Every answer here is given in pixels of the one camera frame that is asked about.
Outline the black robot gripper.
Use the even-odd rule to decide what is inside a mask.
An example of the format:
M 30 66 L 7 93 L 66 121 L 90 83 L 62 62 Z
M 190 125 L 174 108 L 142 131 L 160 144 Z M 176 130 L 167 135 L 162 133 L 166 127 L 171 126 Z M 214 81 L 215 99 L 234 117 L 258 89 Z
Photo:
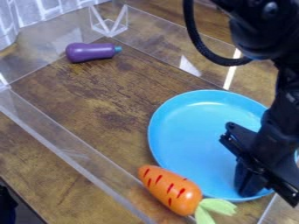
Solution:
M 299 131 L 286 134 L 278 122 L 283 115 L 271 108 L 266 111 L 258 132 L 234 122 L 226 124 L 219 141 L 236 157 L 234 186 L 240 197 L 254 197 L 273 189 L 291 207 L 299 205 L 299 168 L 295 151 Z

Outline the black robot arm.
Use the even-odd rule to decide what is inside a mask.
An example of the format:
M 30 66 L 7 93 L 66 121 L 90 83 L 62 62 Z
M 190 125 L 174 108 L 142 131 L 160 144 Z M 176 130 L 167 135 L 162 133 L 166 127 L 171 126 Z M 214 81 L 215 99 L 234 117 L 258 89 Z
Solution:
M 226 124 L 222 144 L 235 154 L 235 188 L 243 197 L 270 188 L 299 205 L 299 0 L 211 0 L 230 14 L 232 41 L 253 60 L 278 68 L 275 99 L 261 129 Z

